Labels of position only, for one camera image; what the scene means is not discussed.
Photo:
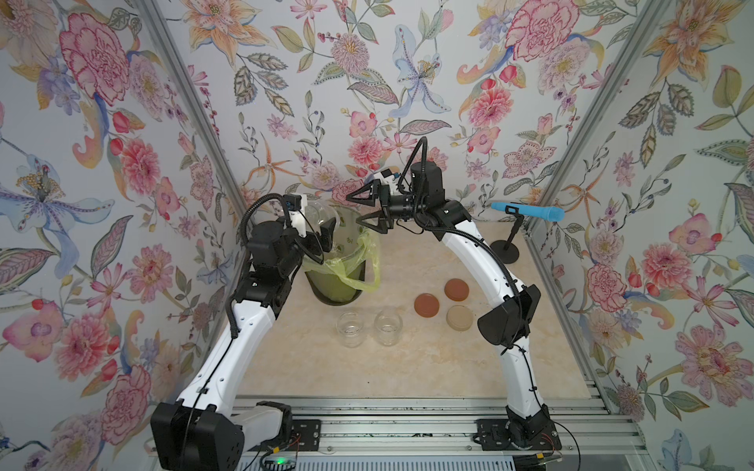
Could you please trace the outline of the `clear jar with rice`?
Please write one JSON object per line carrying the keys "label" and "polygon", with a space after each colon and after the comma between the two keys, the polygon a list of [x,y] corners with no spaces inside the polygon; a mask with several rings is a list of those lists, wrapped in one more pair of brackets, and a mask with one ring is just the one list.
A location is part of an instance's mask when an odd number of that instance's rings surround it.
{"label": "clear jar with rice", "polygon": [[349,349],[363,344],[366,338],[366,324],[359,312],[345,312],[336,323],[339,342]]}

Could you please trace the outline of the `beige jar lid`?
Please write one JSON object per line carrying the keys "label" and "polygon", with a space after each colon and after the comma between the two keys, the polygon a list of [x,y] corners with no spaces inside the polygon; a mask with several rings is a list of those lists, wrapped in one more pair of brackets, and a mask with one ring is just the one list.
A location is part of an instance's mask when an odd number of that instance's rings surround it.
{"label": "beige jar lid", "polygon": [[458,332],[468,331],[474,322],[474,313],[462,305],[454,305],[446,315],[446,322],[449,327]]}

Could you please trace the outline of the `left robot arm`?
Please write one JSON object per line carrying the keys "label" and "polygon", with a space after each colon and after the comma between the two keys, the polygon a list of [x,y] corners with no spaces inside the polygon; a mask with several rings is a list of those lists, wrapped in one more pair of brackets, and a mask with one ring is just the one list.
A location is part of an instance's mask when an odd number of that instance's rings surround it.
{"label": "left robot arm", "polygon": [[150,418],[162,469],[235,470],[250,449],[272,455],[296,441],[290,406],[259,402],[243,413],[234,406],[243,373],[279,318],[304,260],[323,263],[332,248],[336,221],[318,232],[306,206],[302,194],[267,194],[243,214],[247,260],[225,303],[227,326],[194,380]]}

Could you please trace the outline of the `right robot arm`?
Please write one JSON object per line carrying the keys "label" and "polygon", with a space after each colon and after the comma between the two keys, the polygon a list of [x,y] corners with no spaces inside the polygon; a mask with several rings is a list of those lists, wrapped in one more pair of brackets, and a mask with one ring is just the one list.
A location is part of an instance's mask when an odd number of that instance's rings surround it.
{"label": "right robot arm", "polygon": [[465,206],[446,196],[443,172],[429,160],[427,140],[418,141],[402,173],[380,172],[346,198],[372,207],[357,221],[376,233],[386,234],[396,223],[412,221],[434,235],[463,263],[488,301],[490,309],[476,325],[500,358],[506,416],[482,420],[473,441],[487,451],[560,451],[560,434],[541,398],[530,354],[530,324],[542,294],[514,276],[484,241]]}

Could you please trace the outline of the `terracotta jar lid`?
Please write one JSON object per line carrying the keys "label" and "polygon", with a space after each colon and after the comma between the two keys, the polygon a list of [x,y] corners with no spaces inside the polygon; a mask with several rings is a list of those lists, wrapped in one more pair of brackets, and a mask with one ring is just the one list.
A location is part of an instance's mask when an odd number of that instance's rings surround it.
{"label": "terracotta jar lid", "polygon": [[433,294],[420,294],[414,300],[414,312],[423,318],[432,318],[439,313],[440,302]]}
{"label": "terracotta jar lid", "polygon": [[469,285],[461,279],[451,279],[444,286],[444,292],[450,300],[461,302],[469,298]]}

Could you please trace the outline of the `jar with terracotta lid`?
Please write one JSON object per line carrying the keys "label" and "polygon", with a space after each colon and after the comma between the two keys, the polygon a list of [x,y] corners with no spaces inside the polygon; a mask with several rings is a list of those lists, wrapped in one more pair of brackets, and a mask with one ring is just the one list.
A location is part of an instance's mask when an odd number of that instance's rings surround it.
{"label": "jar with terracotta lid", "polygon": [[401,338],[403,320],[396,308],[386,308],[380,311],[373,324],[373,335],[380,345],[394,347]]}
{"label": "jar with terracotta lid", "polygon": [[333,217],[338,218],[337,229],[339,228],[340,216],[338,215],[338,212],[329,204],[320,202],[319,200],[309,201],[307,203],[306,212],[304,212],[304,214],[306,214],[306,221],[308,221],[308,224],[310,224],[310,226],[317,233],[319,233],[320,224]]}

